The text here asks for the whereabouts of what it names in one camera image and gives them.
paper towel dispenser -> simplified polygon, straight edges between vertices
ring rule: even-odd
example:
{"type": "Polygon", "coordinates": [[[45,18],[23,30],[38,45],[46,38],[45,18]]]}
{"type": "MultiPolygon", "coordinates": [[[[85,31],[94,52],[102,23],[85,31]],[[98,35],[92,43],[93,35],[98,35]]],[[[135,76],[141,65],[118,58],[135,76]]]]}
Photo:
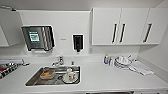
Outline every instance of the paper towel dispenser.
{"type": "Polygon", "coordinates": [[[28,51],[44,49],[49,51],[54,47],[54,38],[51,26],[23,26],[23,35],[28,51]]]}

wall-mounted dispenser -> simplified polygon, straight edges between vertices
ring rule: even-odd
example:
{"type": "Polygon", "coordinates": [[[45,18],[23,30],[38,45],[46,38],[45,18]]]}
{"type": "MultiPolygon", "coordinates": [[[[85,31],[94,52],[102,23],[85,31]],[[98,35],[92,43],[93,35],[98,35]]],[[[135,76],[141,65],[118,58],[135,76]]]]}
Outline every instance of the wall-mounted dispenser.
{"type": "Polygon", "coordinates": [[[28,51],[31,51],[31,49],[49,51],[54,47],[51,26],[24,26],[22,27],[22,31],[28,51]]]}
{"type": "Polygon", "coordinates": [[[73,35],[74,49],[77,52],[83,49],[83,35],[73,35]]]}

cabinet door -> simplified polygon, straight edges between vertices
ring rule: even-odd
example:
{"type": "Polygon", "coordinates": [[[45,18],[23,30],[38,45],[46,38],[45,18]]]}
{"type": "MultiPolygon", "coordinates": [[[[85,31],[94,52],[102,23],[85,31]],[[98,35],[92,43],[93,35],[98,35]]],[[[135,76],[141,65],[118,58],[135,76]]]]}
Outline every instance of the cabinet door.
{"type": "Polygon", "coordinates": [[[3,30],[0,26],[0,47],[8,46],[8,42],[5,38],[5,35],[3,33],[3,30]]]}
{"type": "Polygon", "coordinates": [[[3,36],[3,40],[0,40],[0,43],[2,43],[0,47],[11,46],[23,42],[24,40],[21,32],[22,21],[19,13],[17,11],[0,9],[0,14],[0,32],[3,33],[3,35],[0,35],[3,36]]]}
{"type": "Polygon", "coordinates": [[[117,44],[139,44],[149,8],[123,8],[117,44]]]}
{"type": "Polygon", "coordinates": [[[142,34],[141,44],[159,44],[168,24],[168,9],[151,8],[142,34]]]}
{"type": "Polygon", "coordinates": [[[93,8],[92,45],[115,45],[121,8],[93,8]]]}

towel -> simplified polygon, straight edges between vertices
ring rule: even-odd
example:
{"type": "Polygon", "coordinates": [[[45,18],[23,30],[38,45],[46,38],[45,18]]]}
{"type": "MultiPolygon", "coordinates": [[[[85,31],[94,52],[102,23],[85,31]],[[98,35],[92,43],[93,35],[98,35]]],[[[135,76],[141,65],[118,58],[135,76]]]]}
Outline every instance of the towel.
{"type": "Polygon", "coordinates": [[[149,75],[154,74],[153,70],[151,70],[149,67],[141,63],[140,61],[134,61],[130,66],[129,69],[132,71],[135,71],[137,73],[140,73],[142,75],[149,75]]]}

white wall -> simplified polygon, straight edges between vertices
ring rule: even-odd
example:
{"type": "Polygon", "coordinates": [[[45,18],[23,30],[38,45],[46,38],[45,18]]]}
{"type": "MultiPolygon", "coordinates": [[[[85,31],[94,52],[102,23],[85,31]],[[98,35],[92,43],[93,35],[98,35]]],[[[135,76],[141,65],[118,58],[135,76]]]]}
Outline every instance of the white wall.
{"type": "MultiPolygon", "coordinates": [[[[163,1],[156,8],[162,7],[168,8],[168,0],[163,1]]],[[[168,72],[168,28],[159,45],[141,46],[138,56],[168,72]]]]}
{"type": "Polygon", "coordinates": [[[0,48],[0,57],[56,57],[86,56],[108,53],[110,55],[138,55],[139,46],[91,46],[89,43],[90,11],[28,11],[20,10],[24,26],[51,25],[56,47],[46,54],[35,54],[27,51],[25,44],[18,44],[8,48],[0,48]],[[84,35],[84,49],[80,54],[73,50],[73,34],[84,35]]]}

